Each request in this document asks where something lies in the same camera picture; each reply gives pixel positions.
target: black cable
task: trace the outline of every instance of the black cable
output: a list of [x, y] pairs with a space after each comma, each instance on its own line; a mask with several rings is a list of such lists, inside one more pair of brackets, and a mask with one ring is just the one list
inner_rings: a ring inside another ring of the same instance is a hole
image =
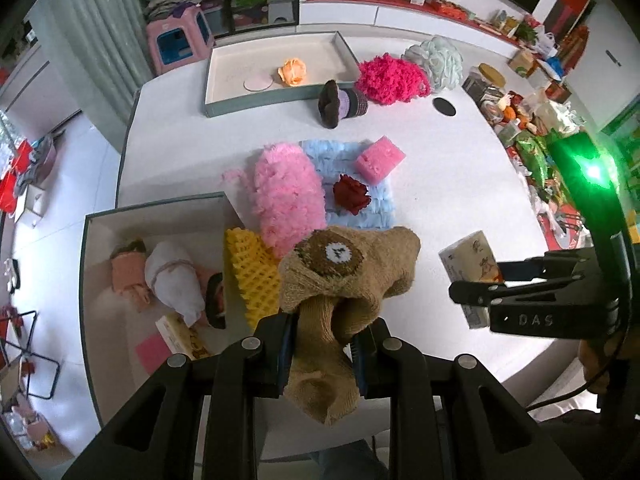
[[613, 361], [615, 361], [618, 358], [618, 355], [622, 350], [622, 345], [625, 343], [626, 337], [629, 335], [630, 329], [631, 329], [631, 315], [627, 316], [625, 333], [620, 339], [620, 341], [618, 342], [618, 345], [616, 346], [616, 349], [613, 351], [613, 354], [611, 354], [611, 357], [609, 358], [607, 363], [591, 379], [586, 381], [582, 386], [576, 388], [572, 392], [569, 392], [567, 394], [560, 395], [557, 397], [553, 397], [552, 399], [542, 400], [541, 402], [537, 402], [535, 404], [527, 406], [526, 411], [531, 412], [532, 410], [543, 408], [544, 406], [555, 404], [556, 402], [562, 402], [563, 400], [571, 399], [572, 397], [575, 397], [576, 395], [581, 394], [584, 390], [587, 390], [588, 388], [590, 388], [593, 384], [595, 384], [595, 382], [599, 378], [601, 378], [609, 370], [609, 368], [613, 364]]

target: red countertop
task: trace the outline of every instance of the red countertop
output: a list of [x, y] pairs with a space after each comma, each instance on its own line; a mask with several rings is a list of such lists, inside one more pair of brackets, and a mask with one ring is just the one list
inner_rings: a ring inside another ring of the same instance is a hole
[[494, 34], [488, 30], [485, 30], [473, 20], [468, 20], [468, 19], [463, 20], [463, 19], [452, 18], [451, 16], [448, 16], [445, 13], [434, 9], [428, 4], [419, 6], [419, 5], [414, 5], [409, 3], [407, 0], [306, 0], [306, 2], [357, 2], [362, 4], [386, 5], [390, 7], [402, 7], [404, 9], [417, 10], [418, 12], [424, 12], [425, 14], [432, 14], [444, 20], [450, 20], [452, 22], [461, 23], [462, 25], [466, 25], [467, 27], [480, 30], [481, 32], [484, 32], [489, 36], [493, 36], [494, 38], [498, 38], [500, 40], [506, 41], [507, 43], [511, 43], [515, 46], [520, 46], [518, 44], [518, 41], [513, 38], [507, 38], [504, 34]]

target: pink square sponge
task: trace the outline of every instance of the pink square sponge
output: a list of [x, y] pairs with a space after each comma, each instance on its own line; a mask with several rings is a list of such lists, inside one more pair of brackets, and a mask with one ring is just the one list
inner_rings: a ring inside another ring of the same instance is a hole
[[386, 137], [379, 138], [356, 159], [356, 169], [372, 186], [380, 183], [406, 155]]

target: gray curtain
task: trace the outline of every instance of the gray curtain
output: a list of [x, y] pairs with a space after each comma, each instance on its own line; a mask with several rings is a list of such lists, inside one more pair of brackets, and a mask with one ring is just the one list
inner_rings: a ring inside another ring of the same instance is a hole
[[82, 111], [121, 152], [136, 90], [153, 77], [140, 0], [37, 0], [27, 17]]

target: brown sock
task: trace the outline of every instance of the brown sock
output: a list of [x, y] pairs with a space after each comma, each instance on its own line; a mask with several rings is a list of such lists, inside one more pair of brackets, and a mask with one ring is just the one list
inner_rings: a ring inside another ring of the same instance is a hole
[[280, 307], [300, 313], [285, 396], [331, 425], [358, 402], [342, 349], [378, 317], [382, 299], [406, 292], [420, 240], [409, 229], [315, 231], [280, 263]]

